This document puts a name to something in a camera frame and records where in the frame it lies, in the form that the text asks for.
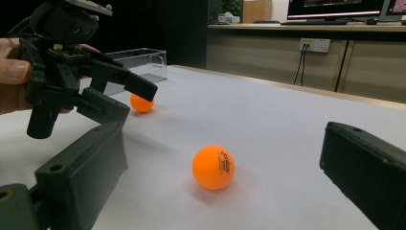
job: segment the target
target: desk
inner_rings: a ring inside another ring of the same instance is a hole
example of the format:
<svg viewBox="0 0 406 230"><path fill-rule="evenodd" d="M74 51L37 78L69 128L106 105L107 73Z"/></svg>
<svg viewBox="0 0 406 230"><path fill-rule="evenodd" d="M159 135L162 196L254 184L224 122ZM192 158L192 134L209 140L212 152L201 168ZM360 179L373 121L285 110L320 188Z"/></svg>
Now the desk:
<svg viewBox="0 0 406 230"><path fill-rule="evenodd" d="M319 168L327 122L366 131L406 149L406 106L182 66L157 82L150 113L124 125L128 171L95 230L370 230L372 223ZM129 104L128 92L112 96ZM25 134L30 111L0 119L0 183L34 184L34 170L98 124L75 111L52 136ZM192 177L201 148L220 145L236 161L224 190Z"/></svg>
<svg viewBox="0 0 406 230"><path fill-rule="evenodd" d="M206 68L293 83L301 60L300 38L331 39L327 53L306 52L303 86L406 103L406 26L400 22L211 25Z"/></svg>

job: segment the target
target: monitor screen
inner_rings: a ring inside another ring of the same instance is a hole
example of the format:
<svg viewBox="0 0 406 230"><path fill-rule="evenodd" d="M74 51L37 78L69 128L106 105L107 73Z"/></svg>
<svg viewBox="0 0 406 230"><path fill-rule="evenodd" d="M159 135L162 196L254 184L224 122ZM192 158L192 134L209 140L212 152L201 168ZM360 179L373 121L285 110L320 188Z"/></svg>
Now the monitor screen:
<svg viewBox="0 0 406 230"><path fill-rule="evenodd" d="M387 15L406 15L406 0L391 0Z"/></svg>
<svg viewBox="0 0 406 230"><path fill-rule="evenodd" d="M379 16L383 3L384 0L289 0L287 19L334 20Z"/></svg>

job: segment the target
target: dark background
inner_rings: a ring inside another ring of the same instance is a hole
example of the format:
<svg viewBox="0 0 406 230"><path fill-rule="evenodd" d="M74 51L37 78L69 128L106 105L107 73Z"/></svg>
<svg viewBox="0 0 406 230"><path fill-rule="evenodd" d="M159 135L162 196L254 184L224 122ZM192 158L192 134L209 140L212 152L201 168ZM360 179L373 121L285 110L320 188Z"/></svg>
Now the dark background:
<svg viewBox="0 0 406 230"><path fill-rule="evenodd" d="M168 64L205 68L209 0L93 0L112 5L112 16L100 17L88 44L103 53L137 48L167 51ZM44 0L1 1L0 36Z"/></svg>

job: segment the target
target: orange ping pong ball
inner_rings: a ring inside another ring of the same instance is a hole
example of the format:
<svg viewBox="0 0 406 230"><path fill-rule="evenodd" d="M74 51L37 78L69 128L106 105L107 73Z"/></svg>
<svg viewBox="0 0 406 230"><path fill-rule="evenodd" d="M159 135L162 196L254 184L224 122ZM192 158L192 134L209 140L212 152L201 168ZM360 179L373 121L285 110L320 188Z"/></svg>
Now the orange ping pong ball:
<svg viewBox="0 0 406 230"><path fill-rule="evenodd" d="M131 102L132 108L134 108L138 112L147 113L153 107L155 100L152 100L152 102L149 102L149 101L141 98L138 95L131 94L130 102Z"/></svg>
<svg viewBox="0 0 406 230"><path fill-rule="evenodd" d="M207 190L220 190L233 179L233 155L221 146L207 146L197 152L192 172L197 183Z"/></svg>

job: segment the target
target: white table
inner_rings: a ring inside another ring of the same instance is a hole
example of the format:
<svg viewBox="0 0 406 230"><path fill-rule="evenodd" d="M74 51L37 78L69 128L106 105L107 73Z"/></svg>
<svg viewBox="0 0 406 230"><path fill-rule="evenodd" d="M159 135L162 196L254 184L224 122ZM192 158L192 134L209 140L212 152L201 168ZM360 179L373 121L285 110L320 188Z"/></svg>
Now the white table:
<svg viewBox="0 0 406 230"><path fill-rule="evenodd" d="M157 85L152 111L131 111L125 122L129 169L95 230L376 229L319 168L325 127L359 127L406 150L404 104L181 66ZM128 92L112 97L129 105ZM35 140L30 114L0 117L0 185L32 187L37 168L98 125L72 111ZM237 165L217 192L192 177L194 155L208 145L226 148Z"/></svg>

